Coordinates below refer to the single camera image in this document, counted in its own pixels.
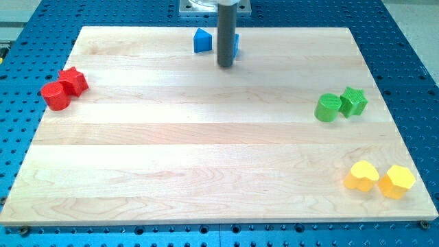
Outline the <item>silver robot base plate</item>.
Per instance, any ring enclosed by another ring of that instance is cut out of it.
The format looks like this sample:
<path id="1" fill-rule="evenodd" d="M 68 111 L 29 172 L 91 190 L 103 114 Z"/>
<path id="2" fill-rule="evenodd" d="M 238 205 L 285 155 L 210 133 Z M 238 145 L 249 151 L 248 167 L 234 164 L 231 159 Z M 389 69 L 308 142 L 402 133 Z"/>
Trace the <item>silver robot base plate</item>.
<path id="1" fill-rule="evenodd" d="M 180 0 L 178 9 L 180 16 L 216 15 L 217 5 L 218 0 Z M 238 0 L 237 13 L 251 15 L 250 0 Z"/>

